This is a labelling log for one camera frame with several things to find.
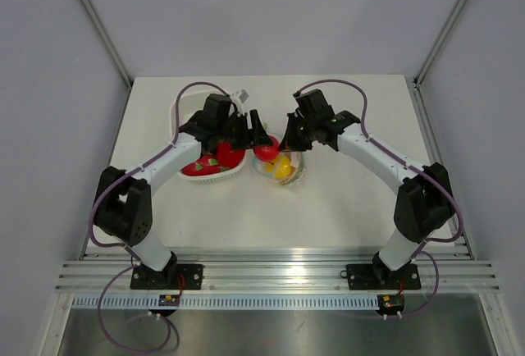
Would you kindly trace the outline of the red apple toy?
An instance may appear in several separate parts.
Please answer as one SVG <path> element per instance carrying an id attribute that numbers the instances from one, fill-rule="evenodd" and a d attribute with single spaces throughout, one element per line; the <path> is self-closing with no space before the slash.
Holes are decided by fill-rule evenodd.
<path id="1" fill-rule="evenodd" d="M 279 151 L 279 141 L 275 136 L 270 136 L 272 144 L 269 146 L 259 146 L 253 148 L 254 156 L 262 162 L 272 162 L 280 154 Z"/>

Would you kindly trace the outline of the clear zip bag blue zipper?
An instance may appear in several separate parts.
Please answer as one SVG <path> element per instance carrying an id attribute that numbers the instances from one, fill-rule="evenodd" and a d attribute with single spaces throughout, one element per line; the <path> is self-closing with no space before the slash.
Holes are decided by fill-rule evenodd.
<path id="1" fill-rule="evenodd" d="M 301 152 L 279 152 L 270 162 L 253 156 L 253 169 L 274 185 L 297 189 L 305 173 L 305 161 Z"/>

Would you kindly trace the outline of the yellow lemon toy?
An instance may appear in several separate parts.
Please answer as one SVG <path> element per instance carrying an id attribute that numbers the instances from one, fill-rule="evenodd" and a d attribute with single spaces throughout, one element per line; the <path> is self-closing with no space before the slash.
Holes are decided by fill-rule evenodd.
<path id="1" fill-rule="evenodd" d="M 293 170 L 290 159 L 280 154 L 274 161 L 266 162 L 264 171 L 268 176 L 276 180 L 282 180 L 288 177 Z"/>

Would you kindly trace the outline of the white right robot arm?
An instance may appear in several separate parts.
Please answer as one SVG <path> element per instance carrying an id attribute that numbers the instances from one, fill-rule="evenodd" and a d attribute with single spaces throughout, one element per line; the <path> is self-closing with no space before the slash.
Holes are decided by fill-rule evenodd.
<path id="1" fill-rule="evenodd" d="M 448 171 L 438 162 L 412 164 L 374 140 L 363 120 L 334 112 L 320 89 L 294 94 L 297 108 L 287 115 L 282 152 L 306 152 L 319 143 L 365 166 L 395 193 L 395 231 L 372 259 L 373 280 L 382 287 L 397 282 L 429 236 L 455 213 Z"/>

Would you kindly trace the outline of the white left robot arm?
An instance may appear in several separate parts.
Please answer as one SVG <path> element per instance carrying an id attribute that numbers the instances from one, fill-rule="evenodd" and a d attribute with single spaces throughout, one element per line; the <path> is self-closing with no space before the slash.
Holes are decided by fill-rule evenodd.
<path id="1" fill-rule="evenodd" d="M 96 226 L 116 238 L 116 246 L 128 249 L 149 268 L 149 280 L 160 289 L 176 282 L 177 269 L 175 254 L 152 231 L 153 196 L 183 167 L 221 142 L 252 149 L 272 140 L 256 110 L 240 113 L 231 98 L 209 94 L 203 108 L 177 127 L 165 148 L 131 169 L 107 167 L 100 176 L 89 230 Z"/>

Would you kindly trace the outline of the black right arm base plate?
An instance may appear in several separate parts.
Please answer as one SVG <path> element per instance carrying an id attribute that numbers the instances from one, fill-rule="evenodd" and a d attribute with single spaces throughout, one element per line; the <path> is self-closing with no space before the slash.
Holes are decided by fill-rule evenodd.
<path id="1" fill-rule="evenodd" d="M 340 271 L 340 278 L 347 280 L 350 290 L 420 290 L 422 283 L 418 266 L 407 264 L 395 272 L 378 277 L 371 263 L 348 264 Z"/>

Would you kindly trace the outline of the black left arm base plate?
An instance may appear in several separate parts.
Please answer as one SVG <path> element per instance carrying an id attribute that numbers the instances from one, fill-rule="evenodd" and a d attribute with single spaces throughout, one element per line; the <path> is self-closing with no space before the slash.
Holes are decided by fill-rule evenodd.
<path id="1" fill-rule="evenodd" d="M 200 290 L 203 283 L 201 264 L 180 264 L 161 272 L 140 265 L 133 269 L 130 280 L 132 290 Z"/>

